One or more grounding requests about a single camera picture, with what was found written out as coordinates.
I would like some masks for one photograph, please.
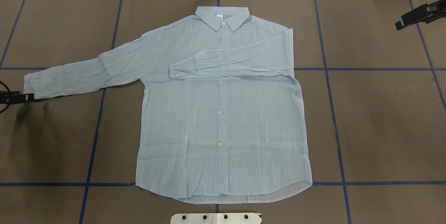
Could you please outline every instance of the button-up shirt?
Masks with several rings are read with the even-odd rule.
[[[187,203],[266,203],[312,185],[293,32],[198,7],[97,58],[25,76],[36,99],[141,80],[136,185]]]

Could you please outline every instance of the white bracket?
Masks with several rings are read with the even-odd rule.
[[[262,224],[260,213],[174,214],[170,224]]]

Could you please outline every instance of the light blue shirt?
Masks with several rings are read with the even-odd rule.
[[[137,186],[204,204],[273,202],[312,185],[292,29],[248,8],[198,7],[95,59],[29,74],[24,93],[43,99],[137,79]]]

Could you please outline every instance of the brown surface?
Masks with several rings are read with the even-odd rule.
[[[22,0],[0,0],[2,12],[0,23],[0,56],[3,55],[21,3]]]
[[[430,71],[332,71],[347,181],[446,180],[446,114]]]
[[[3,67],[53,67],[110,50],[119,0],[26,0]]]
[[[313,0],[220,0],[220,6],[248,7],[254,16],[293,28],[294,67],[324,67]]]
[[[408,0],[317,0],[328,67],[429,68]]]
[[[313,181],[341,181],[336,133],[324,71],[295,71],[305,106],[309,160]]]
[[[124,0],[116,46],[216,1]],[[9,37],[20,3],[4,4],[9,10],[0,13],[4,21],[0,29],[7,35],[0,33],[0,46]],[[27,0],[3,67],[50,67],[108,51],[118,3]],[[323,67],[314,0],[220,0],[220,4],[248,6],[255,16],[294,28],[296,66]],[[416,27],[400,32],[394,28],[409,10],[408,0],[317,0],[317,4],[329,67],[429,67]],[[423,25],[422,30],[438,68],[442,51],[436,47],[441,46],[431,38],[441,38],[442,31]],[[354,45],[346,45],[346,39]],[[30,72],[34,71],[0,69],[0,80],[21,91],[23,76]],[[446,71],[436,74],[446,93]],[[325,72],[295,75],[304,94],[313,180],[340,182]],[[330,71],[329,75],[347,181],[446,180],[446,114],[430,71]],[[107,89],[92,183],[134,182],[143,88],[136,81]],[[0,183],[84,183],[101,95],[99,91],[11,106],[0,116]],[[348,186],[352,221],[444,223],[444,187]],[[84,189],[0,184],[0,222],[78,223]],[[173,213],[214,211],[214,205],[185,204],[136,186],[90,186],[83,222],[161,224],[168,223]],[[275,203],[220,205],[224,211],[262,213],[263,222],[273,224],[347,223],[341,186],[313,186]]]
[[[79,223],[81,186],[0,186],[0,220],[7,224]]]
[[[412,0],[414,8],[425,3],[433,3],[438,0]],[[423,34],[426,47],[432,59],[433,67],[446,68],[446,52],[445,52],[445,32],[446,19],[438,19],[432,23],[420,23],[420,29]]]
[[[175,213],[214,212],[213,204],[186,204],[137,186],[91,187],[83,223],[168,224]]]
[[[349,186],[355,224],[446,223],[446,185]]]
[[[0,80],[12,91],[22,91],[23,76],[29,72],[0,70]],[[2,113],[0,182],[84,183],[101,95],[94,92],[12,105]]]
[[[220,205],[220,213],[254,212],[262,223],[347,223],[341,186],[313,186],[298,196],[268,204]]]

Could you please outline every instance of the folded sleeve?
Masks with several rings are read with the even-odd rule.
[[[237,75],[293,77],[293,29],[237,48],[200,51],[170,65],[171,78],[215,78]]]
[[[95,59],[59,65],[24,77],[24,93],[35,99],[83,94],[142,79],[159,47],[159,32],[99,54]]]

